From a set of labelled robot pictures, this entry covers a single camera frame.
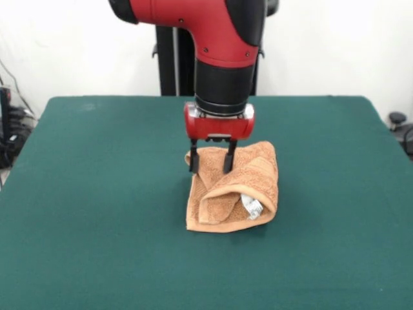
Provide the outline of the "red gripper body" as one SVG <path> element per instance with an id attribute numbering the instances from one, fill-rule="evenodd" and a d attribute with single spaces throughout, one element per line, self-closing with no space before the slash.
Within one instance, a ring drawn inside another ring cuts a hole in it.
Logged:
<path id="1" fill-rule="evenodd" d="M 241 114 L 221 117 L 205 114 L 194 101 L 187 101 L 184 106 L 184 119 L 190 139 L 246 140 L 254 128 L 255 109 L 251 103 L 247 103 Z"/>

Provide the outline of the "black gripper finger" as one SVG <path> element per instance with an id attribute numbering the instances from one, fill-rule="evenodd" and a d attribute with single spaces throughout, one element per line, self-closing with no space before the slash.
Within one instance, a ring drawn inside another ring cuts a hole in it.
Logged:
<path id="1" fill-rule="evenodd" d="M 233 168 L 236 147 L 237 147 L 237 140 L 231 139 L 228 144 L 227 153 L 225 154 L 225 160 L 224 160 L 224 165 L 223 165 L 224 173 L 229 173 Z"/>
<path id="2" fill-rule="evenodd" d="M 197 174 L 199 170 L 199 154 L 197 153 L 197 140 L 190 140 L 190 164 L 189 171 Z"/>

